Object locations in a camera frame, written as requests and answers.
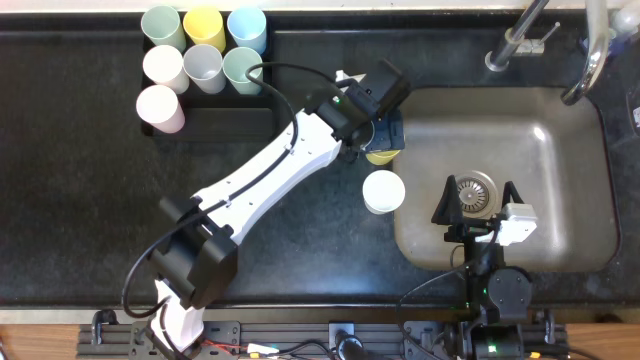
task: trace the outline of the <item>sink drain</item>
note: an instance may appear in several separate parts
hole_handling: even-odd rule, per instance
[[[465,216],[481,218],[490,215],[498,194],[491,178],[479,171],[468,171],[456,176],[456,184]]]

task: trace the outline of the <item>plastic cup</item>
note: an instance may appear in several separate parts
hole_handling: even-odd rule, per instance
[[[235,48],[227,53],[222,62],[224,75],[231,85],[243,95],[256,95],[262,90],[260,85],[254,84],[245,76],[247,69],[253,65],[262,64],[262,58],[255,50],[249,48]],[[262,80],[262,68],[251,71],[251,75]]]
[[[187,50],[184,71],[207,94],[217,94],[227,84],[222,73],[222,54],[211,45],[195,45]]]
[[[136,101],[136,110],[142,120],[167,134],[173,134],[184,126],[184,113],[178,96],[164,85],[142,90]]]
[[[376,215],[396,210],[404,201],[405,188],[402,179],[391,171],[372,172],[362,184],[364,204]]]
[[[365,156],[367,160],[373,165],[386,165],[393,160],[396,155],[400,153],[400,150],[381,151],[377,153],[368,153]]]
[[[184,31],[196,44],[215,46],[220,52],[227,46],[220,11],[214,6],[198,6],[184,16]]]
[[[248,47],[258,54],[267,48],[267,17],[256,7],[234,10],[227,19],[227,28],[238,46]]]
[[[149,9],[140,21],[142,32],[156,45],[170,45],[183,52],[187,41],[180,26],[180,15],[170,6]]]
[[[142,61],[145,75],[158,85],[164,85],[176,94],[189,88],[189,78],[182,69],[182,54],[169,45],[156,46],[149,50]]]

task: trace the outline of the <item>chrome faucet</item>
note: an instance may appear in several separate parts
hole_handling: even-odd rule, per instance
[[[525,34],[533,21],[540,15],[549,0],[534,0],[524,11],[514,27],[507,29],[496,51],[491,51],[485,57],[485,64],[492,71],[504,71],[509,66],[509,59],[519,51],[525,42]],[[609,20],[607,19],[606,0],[585,0],[587,8],[587,23],[589,26],[589,51],[587,62],[582,71],[582,77],[577,84],[562,93],[562,102],[573,105],[580,100],[593,86],[602,71],[609,50]],[[533,46],[542,46],[541,51],[532,51],[532,54],[541,54],[544,51],[544,40],[534,42]]]

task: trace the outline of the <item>stainless steel sink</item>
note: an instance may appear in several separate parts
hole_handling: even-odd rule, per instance
[[[395,212],[396,242],[415,265],[448,269],[455,244],[431,216],[449,175],[465,214],[500,211],[504,183],[533,205],[538,228],[505,248],[509,265],[532,271],[594,271],[618,243],[600,117],[586,99],[560,101],[562,89],[438,88],[402,104],[406,149],[393,161],[407,195]],[[462,251],[455,264],[463,261]]]

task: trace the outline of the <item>wooden surface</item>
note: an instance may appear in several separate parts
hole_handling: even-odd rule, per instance
[[[571,346],[603,360],[640,359],[640,325],[568,325]],[[8,360],[70,360],[75,358],[77,325],[0,325]]]

